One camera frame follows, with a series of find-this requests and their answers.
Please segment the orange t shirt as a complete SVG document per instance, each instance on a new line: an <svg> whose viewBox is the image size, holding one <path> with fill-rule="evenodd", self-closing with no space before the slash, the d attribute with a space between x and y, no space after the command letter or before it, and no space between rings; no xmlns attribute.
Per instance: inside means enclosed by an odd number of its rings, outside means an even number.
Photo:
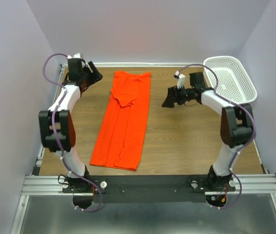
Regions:
<svg viewBox="0 0 276 234"><path fill-rule="evenodd" d="M148 122L151 73L117 71L90 165L135 171Z"/></svg>

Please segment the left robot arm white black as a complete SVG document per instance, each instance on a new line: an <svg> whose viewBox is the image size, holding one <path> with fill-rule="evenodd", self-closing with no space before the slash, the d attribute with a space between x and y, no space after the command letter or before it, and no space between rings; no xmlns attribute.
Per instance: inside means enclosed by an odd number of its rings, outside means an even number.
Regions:
<svg viewBox="0 0 276 234"><path fill-rule="evenodd" d="M80 53L67 55L68 73L64 81L58 83L60 94L47 110L39 112L40 137L43 147L55 153L67 170L69 181L80 192L89 187L94 192L100 188L88 179L89 172L80 160L76 144L76 131L71 112L82 94L93 84L102 80L102 74L90 61L86 62Z"/></svg>

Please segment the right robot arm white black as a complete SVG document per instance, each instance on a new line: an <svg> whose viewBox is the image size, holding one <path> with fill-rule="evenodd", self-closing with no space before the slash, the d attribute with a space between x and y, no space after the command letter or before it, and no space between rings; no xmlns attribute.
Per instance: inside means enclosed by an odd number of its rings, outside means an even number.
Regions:
<svg viewBox="0 0 276 234"><path fill-rule="evenodd" d="M175 72L174 78L177 79L177 85L168 88L162 107L173 108L175 104L183 105L195 100L221 116L220 137L223 145L204 181L206 187L217 191L229 184L238 154L252 141L255 132L252 108L249 104L234 104L217 94L215 88L207 87L202 72L190 74L190 88L185 88L186 76L181 72Z"/></svg>

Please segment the white perforated plastic basket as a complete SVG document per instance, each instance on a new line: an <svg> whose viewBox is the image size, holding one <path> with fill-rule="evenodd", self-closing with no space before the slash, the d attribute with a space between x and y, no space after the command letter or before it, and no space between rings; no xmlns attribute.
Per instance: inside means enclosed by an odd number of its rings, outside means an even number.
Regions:
<svg viewBox="0 0 276 234"><path fill-rule="evenodd" d="M251 103L257 91L242 63L232 56L215 56L204 60L203 75L209 87L222 97L237 104Z"/></svg>

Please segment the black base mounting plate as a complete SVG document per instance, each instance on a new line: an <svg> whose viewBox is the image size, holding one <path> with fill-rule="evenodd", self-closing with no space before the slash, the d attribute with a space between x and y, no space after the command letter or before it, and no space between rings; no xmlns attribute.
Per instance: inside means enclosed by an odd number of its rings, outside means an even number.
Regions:
<svg viewBox="0 0 276 234"><path fill-rule="evenodd" d="M231 175L93 175L85 180L58 176L64 194L73 204L96 209L109 203L196 202L224 207L227 194L236 191Z"/></svg>

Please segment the aluminium frame rail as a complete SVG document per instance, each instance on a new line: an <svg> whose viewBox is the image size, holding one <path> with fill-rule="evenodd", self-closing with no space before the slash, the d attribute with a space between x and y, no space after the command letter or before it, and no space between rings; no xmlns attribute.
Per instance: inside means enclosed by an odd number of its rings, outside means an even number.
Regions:
<svg viewBox="0 0 276 234"><path fill-rule="evenodd" d="M238 175L243 194L276 194L276 174ZM21 195L79 195L73 191L65 192L63 178L57 176L26 176Z"/></svg>

